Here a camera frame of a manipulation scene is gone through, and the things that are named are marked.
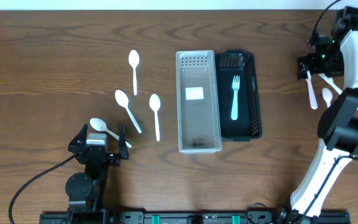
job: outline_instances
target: green strip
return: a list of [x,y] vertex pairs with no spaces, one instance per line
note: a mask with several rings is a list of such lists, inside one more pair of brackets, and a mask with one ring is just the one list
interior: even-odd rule
[[160,224],[160,216],[159,215],[152,216],[152,224]]
[[233,221],[233,224],[241,224],[241,219],[239,215],[233,215],[231,219]]

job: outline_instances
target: spoon handle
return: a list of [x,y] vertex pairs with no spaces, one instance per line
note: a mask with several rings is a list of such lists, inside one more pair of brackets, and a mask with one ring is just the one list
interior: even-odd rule
[[127,109],[127,111],[128,111],[129,117],[130,117],[131,120],[132,120],[132,123],[134,123],[134,126],[135,126],[137,132],[138,132],[138,133],[142,133],[142,130],[140,130],[140,127],[139,127],[139,125],[137,124],[137,121],[136,121],[134,115],[132,115],[132,113],[131,113],[131,111],[129,110],[129,108],[126,108],[126,109]]
[[155,122],[155,137],[157,141],[160,141],[160,124],[158,123],[158,114],[154,113],[154,122]]
[[[111,134],[111,136],[114,137],[115,139],[117,139],[117,140],[119,139],[119,136],[118,136],[116,133],[114,133],[114,132],[112,132],[112,131],[110,131],[110,130],[108,130],[108,129],[106,129],[106,132],[109,133],[109,134]],[[128,148],[131,148],[131,147],[132,147],[132,145],[129,144],[129,142],[125,141],[125,143],[126,143],[126,145],[127,145]]]
[[134,68],[134,95],[137,95],[136,68]]

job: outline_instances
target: plastic utensil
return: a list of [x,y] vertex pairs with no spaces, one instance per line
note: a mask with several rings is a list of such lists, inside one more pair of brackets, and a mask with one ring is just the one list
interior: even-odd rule
[[[110,131],[110,130],[107,128],[107,125],[106,125],[106,123],[105,123],[103,120],[101,120],[101,119],[99,119],[99,118],[92,118],[92,119],[89,121],[89,123],[91,124],[91,126],[92,126],[93,129],[95,129],[95,130],[97,130],[97,131],[105,131],[105,132],[111,134],[111,136],[114,137],[115,139],[117,139],[117,140],[119,139],[119,136],[118,136],[116,133]],[[127,147],[129,147],[129,148],[132,147],[132,145],[129,144],[127,141],[126,141],[125,143],[127,144]]]
[[238,103],[238,94],[240,89],[240,76],[235,75],[233,78],[233,83],[231,85],[234,90],[233,104],[231,106],[231,119],[236,120],[239,117],[239,103]]
[[318,106],[317,106],[316,95],[314,95],[313,86],[311,85],[311,75],[309,70],[308,70],[308,78],[305,80],[308,83],[310,107],[311,109],[315,110],[317,109]]
[[331,100],[333,100],[333,93],[327,88],[323,88],[323,99],[327,103],[327,108],[331,106]]
[[134,123],[134,126],[135,126],[137,132],[142,133],[142,130],[140,130],[140,127],[137,124],[137,121],[136,121],[134,115],[132,115],[131,111],[128,108],[129,99],[128,99],[128,96],[124,93],[124,91],[116,90],[116,101],[117,101],[118,105],[122,106],[123,108],[125,108],[127,110],[128,115],[131,118],[132,123]]
[[318,76],[320,76],[320,78],[322,78],[329,85],[331,85],[339,95],[342,93],[342,90],[337,85],[335,85],[334,80],[333,80],[332,77],[327,77],[325,74],[322,74],[322,73],[318,74]]
[[137,81],[136,81],[136,67],[139,64],[139,54],[137,53],[136,50],[131,50],[131,52],[129,53],[129,64],[132,66],[132,68],[134,69],[134,95],[137,95]]
[[155,137],[157,138],[157,141],[160,141],[160,125],[158,123],[158,109],[161,107],[161,101],[160,98],[157,96],[157,94],[153,94],[150,96],[150,108],[154,111],[154,122],[155,122]]

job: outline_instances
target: plastic spoon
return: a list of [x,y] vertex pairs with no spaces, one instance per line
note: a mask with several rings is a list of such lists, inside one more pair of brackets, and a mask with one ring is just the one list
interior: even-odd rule
[[137,95],[137,82],[136,82],[136,67],[139,64],[139,54],[136,50],[131,50],[129,53],[129,64],[134,69],[134,95]]
[[157,114],[158,109],[160,109],[161,107],[160,98],[156,94],[153,94],[150,97],[149,104],[150,104],[150,108],[154,111],[155,137],[157,138],[157,141],[160,141],[160,125],[158,123],[158,114]]
[[129,99],[128,99],[128,96],[124,93],[124,91],[122,91],[122,90],[116,91],[116,101],[117,101],[118,105],[122,106],[123,108],[125,108],[127,110],[128,115],[131,118],[132,123],[134,123],[134,126],[135,126],[137,132],[142,133],[142,130],[140,130],[140,127],[137,124],[137,121],[136,121],[134,115],[132,115],[131,111],[128,108]]
[[327,88],[323,88],[323,99],[327,103],[327,108],[331,106],[331,100],[333,100],[333,93]]
[[[101,120],[101,119],[99,119],[99,118],[92,118],[92,119],[89,121],[89,123],[91,124],[91,126],[92,126],[93,129],[95,129],[95,130],[97,130],[97,131],[105,131],[105,132],[111,134],[111,136],[114,137],[115,139],[117,139],[117,140],[119,139],[119,136],[118,136],[116,133],[110,131],[110,130],[107,128],[107,125],[106,125],[106,123],[105,123],[103,120]],[[127,141],[126,141],[125,143],[127,144],[127,147],[132,147],[132,145],[129,144]]]
[[308,78],[306,79],[306,82],[308,83],[308,89],[309,89],[310,107],[311,109],[315,110],[317,109],[317,100],[316,100],[316,96],[314,95],[313,86],[311,85],[311,75],[309,70],[308,70]]

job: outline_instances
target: light blue fork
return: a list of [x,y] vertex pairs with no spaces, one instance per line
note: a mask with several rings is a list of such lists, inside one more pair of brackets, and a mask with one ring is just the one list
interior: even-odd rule
[[236,120],[239,117],[238,92],[240,89],[240,76],[235,75],[231,88],[234,90],[233,105],[231,106],[231,119]]

